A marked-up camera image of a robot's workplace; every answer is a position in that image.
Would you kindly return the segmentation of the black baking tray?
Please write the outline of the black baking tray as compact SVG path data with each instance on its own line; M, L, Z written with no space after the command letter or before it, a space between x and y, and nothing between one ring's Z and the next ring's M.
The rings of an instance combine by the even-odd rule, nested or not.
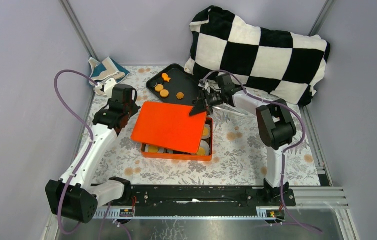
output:
M162 79L162 73L167 73L171 80L166 82ZM159 92L151 87L151 81L156 80L157 84L162 84L165 90L169 91L167 98L162 98ZM199 80L194 78L191 74L184 71L184 68L179 64L171 64L165 69L157 73L153 78L146 82L146 88L150 90L158 99L168 104L179 104L186 106L194 106L194 101L197 100L200 87L198 87ZM184 99L177 99L176 94L184 93Z

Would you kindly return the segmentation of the orange box lid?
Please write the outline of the orange box lid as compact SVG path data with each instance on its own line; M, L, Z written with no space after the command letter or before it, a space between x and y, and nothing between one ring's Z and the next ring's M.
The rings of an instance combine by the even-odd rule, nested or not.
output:
M190 116L188 105L147 101L142 105L131 139L179 152L200 147L207 113Z

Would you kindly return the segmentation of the orange compartment box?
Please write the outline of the orange compartment box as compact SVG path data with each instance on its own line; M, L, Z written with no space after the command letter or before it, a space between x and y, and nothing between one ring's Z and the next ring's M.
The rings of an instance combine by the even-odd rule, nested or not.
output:
M207 143L209 143L209 146L210 146L210 155L207 155L207 156L198 156L196 155L196 152L198 151L199 149L199 146L200 146L200 143L199 143L199 146L198 146L198 149L196 152L185 152L185 151L178 151L178 150L174 150L174 149L170 149L170 148L165 148L165 147L159 147L160 150L159 152L157 153L152 153L152 152L147 152L147 149L149 146L154 146L152 144L146 144L146 143L143 143L141 145L141 154L143 157L145 158L151 158L151 159L165 159L165 160L182 160L182 161L200 161L200 162L210 162L212 160L212 156L213 156L213 143L214 143L214 127L213 127L213 123L214 123L214 120L211 118L211 117L207 117L206 118L206 121L205 121L205 124L209 124L210 125L210 128L211 128L211 137L209 139L201 139L206 141ZM175 155L175 154L172 154L173 151L178 151L178 152L184 152L186 153L186 155Z

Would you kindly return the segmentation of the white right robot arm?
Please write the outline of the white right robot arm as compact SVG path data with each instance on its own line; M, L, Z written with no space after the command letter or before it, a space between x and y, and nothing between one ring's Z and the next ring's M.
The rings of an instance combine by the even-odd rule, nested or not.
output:
M201 89L189 115L212 114L214 107L225 104L240 113L256 116L260 139L267 147L265 186L270 188L263 192L263 199L266 204L276 206L283 200L279 188L288 188L285 152L297 133L293 120L296 112L283 99L271 101L255 96L242 83L235 84L235 80L234 74L225 71L216 78L218 89L209 86L207 78L200 80Z

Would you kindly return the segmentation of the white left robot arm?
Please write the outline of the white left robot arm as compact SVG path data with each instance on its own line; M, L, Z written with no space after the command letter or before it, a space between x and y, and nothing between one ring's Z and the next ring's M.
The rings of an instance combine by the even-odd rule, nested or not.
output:
M50 180L45 187L54 215L87 224L99 207L113 201L124 206L131 201L130 181L111 177L105 183L93 186L92 180L106 151L129 119L138 113L137 97L137 90L130 85L113 87L106 106L94 115L89 137L76 159L59 180Z

